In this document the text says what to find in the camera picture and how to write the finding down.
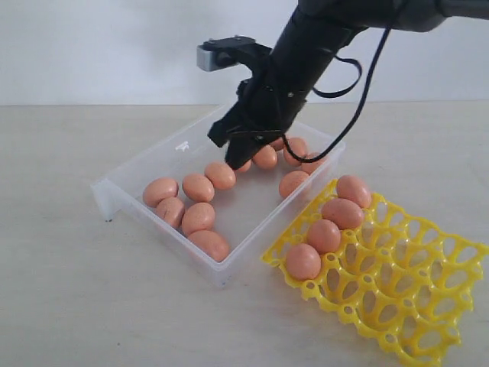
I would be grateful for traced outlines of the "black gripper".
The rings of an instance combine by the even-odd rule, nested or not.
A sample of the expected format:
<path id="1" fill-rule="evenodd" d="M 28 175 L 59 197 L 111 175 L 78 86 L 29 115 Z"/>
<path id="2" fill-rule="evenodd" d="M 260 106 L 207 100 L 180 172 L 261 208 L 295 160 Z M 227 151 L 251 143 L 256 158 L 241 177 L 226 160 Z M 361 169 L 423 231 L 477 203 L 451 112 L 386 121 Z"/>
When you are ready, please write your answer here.
<path id="1" fill-rule="evenodd" d="M 239 83 L 237 100 L 207 133 L 225 163 L 241 168 L 265 145 L 285 134 L 306 102 L 308 83 L 293 74 L 253 76 Z"/>

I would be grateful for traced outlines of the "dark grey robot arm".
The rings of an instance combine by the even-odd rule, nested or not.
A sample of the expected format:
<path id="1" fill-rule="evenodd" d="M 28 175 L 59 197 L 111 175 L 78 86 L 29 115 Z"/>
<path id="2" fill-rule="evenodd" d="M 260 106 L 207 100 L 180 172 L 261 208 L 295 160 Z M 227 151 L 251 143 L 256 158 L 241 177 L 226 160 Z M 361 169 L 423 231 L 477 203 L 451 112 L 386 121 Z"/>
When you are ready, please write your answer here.
<path id="1" fill-rule="evenodd" d="M 208 132 L 234 170 L 260 149 L 285 134 L 304 107 L 309 93 L 333 99 L 349 88 L 324 93 L 315 88 L 327 66 L 354 37 L 368 28 L 383 29 L 368 70 L 358 107 L 340 135 L 311 162 L 324 158 L 351 130 L 366 102 L 374 69 L 392 30 L 428 32 L 446 18 L 488 18 L 486 1 L 300 1 L 273 48 L 255 39 L 234 36 L 208 40 L 197 47 L 197 65 L 212 72 L 245 65 L 237 102 Z"/>

